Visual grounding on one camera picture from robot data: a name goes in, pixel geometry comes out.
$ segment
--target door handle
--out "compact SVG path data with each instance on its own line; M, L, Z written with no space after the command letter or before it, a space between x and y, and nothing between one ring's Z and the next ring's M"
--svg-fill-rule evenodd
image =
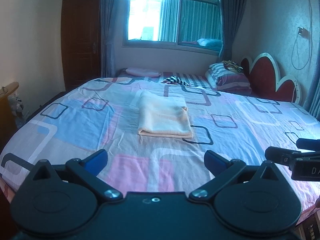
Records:
M93 43L92 45L92 49L93 49L93 54L96 54L97 53L97 43Z

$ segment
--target window sill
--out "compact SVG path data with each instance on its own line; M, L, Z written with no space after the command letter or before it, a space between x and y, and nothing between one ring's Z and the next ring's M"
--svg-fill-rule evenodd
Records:
M152 49L176 49L176 50L184 50L191 51L197 53L204 53L218 56L220 51L216 51L213 49L207 49L205 47L198 47L189 45L179 45L175 42L166 42L166 41L140 41L140 40L130 40L124 41L122 44L123 48L152 48Z

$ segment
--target black mechanical device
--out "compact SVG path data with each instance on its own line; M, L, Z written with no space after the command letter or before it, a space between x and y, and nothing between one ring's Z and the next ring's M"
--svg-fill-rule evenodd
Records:
M269 147L266 161L247 166L207 151L205 166L216 177L188 197L128 192L124 198L96 177L107 164L105 150L65 165L39 160L11 203L20 229L13 239L299 239L292 229L301 204L274 162L289 166L293 179L320 180L317 154Z

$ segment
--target stack of pillows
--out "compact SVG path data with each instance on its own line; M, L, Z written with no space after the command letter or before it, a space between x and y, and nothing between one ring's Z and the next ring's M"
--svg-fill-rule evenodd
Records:
M232 61L223 61L209 66L205 77L212 87L218 91L238 94L243 96L251 95L250 82L243 73L242 67Z

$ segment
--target pink pillow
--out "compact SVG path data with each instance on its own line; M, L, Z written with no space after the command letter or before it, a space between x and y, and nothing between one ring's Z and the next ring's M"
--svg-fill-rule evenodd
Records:
M143 69L143 68L127 68L125 70L129 75L137 77L158 77L161 73L156 70Z

